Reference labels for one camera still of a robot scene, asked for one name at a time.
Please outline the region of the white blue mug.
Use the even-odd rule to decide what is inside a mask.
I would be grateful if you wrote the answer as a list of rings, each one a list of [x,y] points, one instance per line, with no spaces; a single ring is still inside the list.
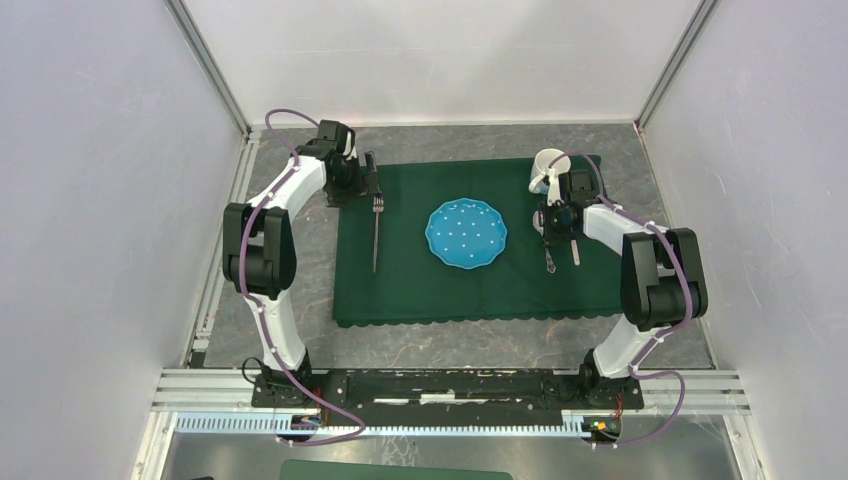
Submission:
[[[571,158],[562,150],[556,148],[540,150],[533,160],[528,191],[532,194],[546,195],[558,176],[570,169]]]

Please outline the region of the silver spoon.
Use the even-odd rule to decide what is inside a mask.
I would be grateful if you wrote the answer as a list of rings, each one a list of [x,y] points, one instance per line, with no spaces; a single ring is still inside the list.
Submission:
[[[553,256],[552,256],[550,249],[548,247],[544,248],[544,254],[545,254],[545,262],[546,262],[547,272],[550,273],[550,274],[555,273],[557,271],[557,266],[555,264]]]

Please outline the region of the silver fork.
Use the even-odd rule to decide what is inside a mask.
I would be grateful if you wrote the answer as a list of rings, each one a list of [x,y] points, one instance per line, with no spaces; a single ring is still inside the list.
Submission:
[[[385,202],[383,195],[378,193],[373,198],[372,211],[374,213],[374,235],[373,235],[373,254],[372,254],[372,272],[377,272],[378,256],[379,256],[379,239],[380,239],[380,218],[384,212]]]

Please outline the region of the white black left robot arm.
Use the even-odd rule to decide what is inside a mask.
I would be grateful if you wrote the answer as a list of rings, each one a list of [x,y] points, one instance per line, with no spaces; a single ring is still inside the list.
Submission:
[[[293,219],[317,192],[336,209],[381,193],[375,156],[358,153],[355,130],[334,120],[316,126],[312,139],[289,147],[282,172],[266,188],[223,213],[223,275],[251,309],[263,347],[255,384],[275,386],[295,408],[312,399],[314,381],[290,299],[298,270]]]

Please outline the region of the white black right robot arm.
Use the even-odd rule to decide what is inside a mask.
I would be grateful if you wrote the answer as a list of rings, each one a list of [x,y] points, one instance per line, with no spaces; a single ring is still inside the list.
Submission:
[[[545,197],[533,217],[545,246],[589,239],[620,257],[622,316],[578,370],[577,397],[602,408],[633,391],[642,361],[658,344],[706,313],[698,237],[688,228],[640,219],[612,202],[595,169],[550,168],[533,176],[528,189]]]

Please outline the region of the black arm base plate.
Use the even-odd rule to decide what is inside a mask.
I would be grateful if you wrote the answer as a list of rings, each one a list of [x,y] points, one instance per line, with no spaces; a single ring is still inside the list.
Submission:
[[[552,369],[313,370],[298,384],[268,367],[246,375],[254,408],[305,408],[322,427],[557,426],[565,410],[644,407],[640,383]]]

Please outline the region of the dark green cloth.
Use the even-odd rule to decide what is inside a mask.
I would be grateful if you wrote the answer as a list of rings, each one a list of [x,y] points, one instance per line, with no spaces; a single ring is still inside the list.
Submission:
[[[343,328],[492,319],[579,319],[621,311],[621,260],[601,243],[548,247],[557,271],[546,270],[532,216],[539,197],[528,191],[529,158],[384,165],[385,202],[377,272],[372,272],[374,213],[369,199],[339,216],[333,320]],[[430,213],[459,198],[495,207],[508,229],[506,250],[490,265],[463,270],[430,253]]]

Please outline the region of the blue polka dot plate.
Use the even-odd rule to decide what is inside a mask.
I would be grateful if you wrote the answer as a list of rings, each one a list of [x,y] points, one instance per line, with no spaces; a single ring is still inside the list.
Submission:
[[[459,198],[430,213],[424,236],[430,253],[444,265],[473,270],[492,264],[506,250],[508,229],[495,207]]]

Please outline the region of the black handled knife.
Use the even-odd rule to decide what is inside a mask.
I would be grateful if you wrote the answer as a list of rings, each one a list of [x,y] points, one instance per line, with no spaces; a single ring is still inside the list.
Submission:
[[[570,241],[570,249],[571,249],[571,253],[572,253],[573,264],[575,266],[580,266],[581,265],[581,257],[580,257],[580,252],[579,252],[579,244],[578,244],[578,241],[576,239],[572,239]]]

